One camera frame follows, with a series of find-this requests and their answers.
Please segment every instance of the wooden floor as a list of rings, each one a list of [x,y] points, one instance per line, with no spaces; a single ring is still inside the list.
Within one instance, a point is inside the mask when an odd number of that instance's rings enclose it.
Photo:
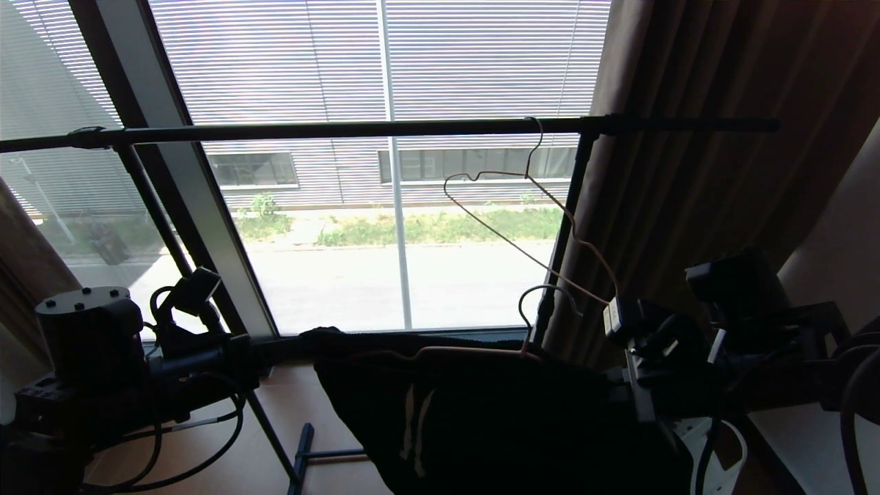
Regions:
[[[360,447],[336,416],[311,366],[277,367],[257,389],[257,395],[291,460],[306,422],[315,426],[313,451]],[[215,417],[230,410],[231,402],[217,403],[194,412],[193,419]],[[281,464],[253,413],[249,408],[245,411],[241,436],[223,457],[201,473],[152,493],[287,493],[288,481]],[[234,426],[233,419],[166,434],[156,468],[141,483],[174,476],[207,459],[229,438]],[[102,453],[89,466],[88,481],[112,484],[136,475],[150,458],[152,442],[152,438],[136,440]],[[391,493],[365,458],[359,462],[310,463],[303,494],[354,492]]]

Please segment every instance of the brown curtain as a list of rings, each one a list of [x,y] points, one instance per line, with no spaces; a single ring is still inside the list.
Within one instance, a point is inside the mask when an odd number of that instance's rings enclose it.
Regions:
[[[2,179],[0,233],[0,323],[21,348],[48,366],[33,308],[49,296],[78,289],[80,284]]]
[[[746,246],[780,266],[824,209],[880,115],[880,3],[615,0],[592,113],[776,117],[775,134],[603,137],[577,235],[622,293],[699,315],[683,270]],[[562,274],[607,297],[609,277],[569,242]],[[618,364],[602,307],[557,304],[545,347]]]

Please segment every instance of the white pole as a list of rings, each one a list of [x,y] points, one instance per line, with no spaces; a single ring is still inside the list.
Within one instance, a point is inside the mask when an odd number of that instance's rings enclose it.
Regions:
[[[27,166],[27,162],[25,161],[25,159],[22,157],[16,157],[14,159],[10,159],[10,162],[12,162],[12,163],[18,162],[21,164],[21,166],[23,166],[25,168],[25,174],[27,174],[27,176],[30,177],[30,180],[28,180],[28,182],[31,182],[34,186],[37,187],[37,192],[40,193],[40,196],[43,196],[43,201],[46,202],[46,206],[49,208],[49,212],[52,214],[53,217],[55,217],[55,220],[58,221],[58,225],[61,226],[61,230],[63,230],[64,234],[67,235],[67,238],[70,240],[70,243],[76,244],[77,238],[73,236],[73,233],[70,231],[69,228],[67,228],[67,224],[64,223],[64,220],[61,220],[61,217],[58,215],[58,212],[55,211],[55,207],[52,206],[52,202],[49,201],[48,196],[46,196],[46,193],[43,191],[43,188],[40,186],[40,181],[37,181],[36,176],[31,174],[31,169],[29,166]]]
[[[388,53],[388,15],[385,0],[376,0],[379,49],[382,53],[382,83],[385,93],[385,119],[394,120],[394,89],[391,75],[391,55]],[[394,224],[397,228],[397,256],[400,266],[400,296],[403,299],[403,328],[413,329],[413,314],[409,301],[409,272],[407,270],[407,238],[404,228],[403,199],[400,193],[400,155],[397,137],[388,137],[388,165],[391,168],[391,191],[394,198]]]

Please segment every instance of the pavement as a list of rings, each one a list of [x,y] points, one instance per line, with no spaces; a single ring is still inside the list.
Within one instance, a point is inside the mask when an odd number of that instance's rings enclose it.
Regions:
[[[553,251],[549,240],[519,245],[543,262],[549,262]],[[403,329],[396,247],[246,249],[283,334],[322,325],[346,331]],[[521,325],[519,297],[542,284],[546,274],[499,242],[409,245],[406,255],[415,329]],[[152,292],[179,277],[167,254],[119,266],[107,266],[99,258],[69,266],[83,285],[128,287],[145,315]],[[534,316],[539,298],[540,291],[526,298],[526,315]],[[200,327],[185,314],[177,320],[187,328]]]

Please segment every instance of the cylindrical motor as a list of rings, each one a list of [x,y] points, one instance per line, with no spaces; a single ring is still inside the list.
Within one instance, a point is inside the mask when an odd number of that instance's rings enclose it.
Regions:
[[[140,380],[141,309],[124,287],[84,287],[43,300],[37,321],[55,377],[81,389]]]

